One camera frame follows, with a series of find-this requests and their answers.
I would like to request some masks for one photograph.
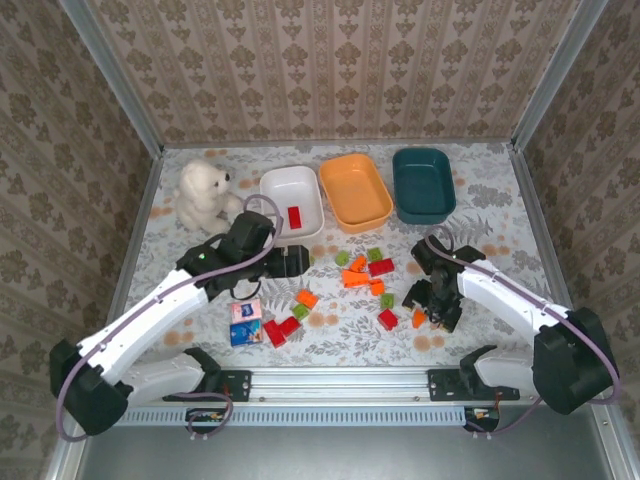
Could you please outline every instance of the red block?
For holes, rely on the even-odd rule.
[[[298,207],[289,207],[289,228],[295,230],[302,228],[302,222],[300,221],[300,209]]]
[[[284,338],[284,334],[280,331],[280,327],[275,320],[269,320],[267,323],[264,323],[262,328],[267,332],[267,335],[271,339],[271,343],[275,348],[281,347],[287,343],[287,339]]]
[[[369,264],[369,273],[372,277],[377,277],[384,273],[393,272],[396,267],[393,266],[393,261],[390,258],[385,258],[379,262],[373,262]]]
[[[396,317],[388,308],[378,315],[378,320],[384,329],[389,332],[398,326],[398,317]]]
[[[296,319],[296,317],[289,317],[284,322],[282,322],[279,327],[282,334],[285,337],[288,337],[300,328],[300,322],[298,321],[298,319]]]

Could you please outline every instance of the table surface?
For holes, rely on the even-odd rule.
[[[230,149],[167,150],[153,201],[153,208],[137,259],[127,308],[151,291],[175,268],[184,252],[203,242],[203,231],[189,232],[174,213],[174,190],[181,168],[194,158],[208,158],[232,176],[232,191],[241,197],[259,192],[261,175],[290,165],[308,165],[316,172],[327,159],[362,152],[376,163],[393,197],[391,159],[408,145],[350,145],[314,147],[250,147]],[[453,231],[456,248],[465,244],[485,252],[504,273],[550,298],[542,263],[531,232],[518,183],[511,166],[507,145],[444,144],[430,145],[445,152],[451,162],[457,208],[446,224]],[[303,276],[265,280],[260,299],[263,318],[282,321],[291,315],[297,292],[306,288],[320,300],[303,328],[288,342],[274,349],[268,343],[231,347],[229,344],[230,305],[224,293],[205,308],[180,322],[156,342],[142,357],[153,361],[176,355],[193,345],[205,349],[222,366],[420,366],[457,364],[462,356],[486,344],[507,349],[529,348],[524,339],[504,321],[484,307],[463,300],[463,315],[453,334],[425,324],[411,326],[411,314],[400,303],[410,286],[424,274],[412,260],[411,248],[421,238],[424,226],[406,225],[395,212],[383,227],[359,235],[339,230],[335,216],[322,194],[325,228],[311,244],[306,244],[314,265]],[[385,258],[392,258],[393,273],[384,275],[387,292],[395,295],[393,311],[399,325],[385,331],[378,323],[379,298],[367,288],[344,289],[335,252],[347,250],[354,258],[368,248],[379,247]],[[242,282],[236,295],[251,291]]]

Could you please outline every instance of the patterned wallpaper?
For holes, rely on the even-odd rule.
[[[0,478],[55,444],[48,351],[104,323],[149,167],[57,1],[1,1]]]
[[[90,0],[171,145],[510,137],[579,0]]]
[[[611,1],[525,151],[573,301],[610,336],[638,447],[639,106],[640,2]]]

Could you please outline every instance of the white teddy bear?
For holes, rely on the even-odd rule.
[[[228,221],[218,218],[220,212],[229,217],[242,210],[242,202],[228,192],[231,177],[206,160],[189,162],[180,173],[175,191],[176,214],[188,230],[203,228],[211,235],[229,230]]]

